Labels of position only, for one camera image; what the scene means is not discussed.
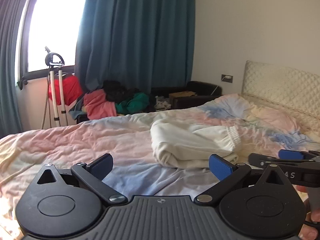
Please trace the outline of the person's right hand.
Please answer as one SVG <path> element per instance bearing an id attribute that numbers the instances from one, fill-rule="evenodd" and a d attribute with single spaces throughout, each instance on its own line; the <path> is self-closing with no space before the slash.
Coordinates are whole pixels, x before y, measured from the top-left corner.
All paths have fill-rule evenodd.
<path id="1" fill-rule="evenodd" d="M 300 185 L 295 185 L 295 189 L 297 191 L 300 191 L 302 193 L 307 193 L 306 187 L 300 186 Z M 320 222 L 320 212 L 318 210 L 313 210 L 310 211 L 305 218 L 306 221 L 309 222 Z M 303 240 L 315 240 L 319 236 L 319 231 L 316 228 L 310 227 L 308 225 L 303 225 L 300 233 L 299 233 L 299 238 Z"/>

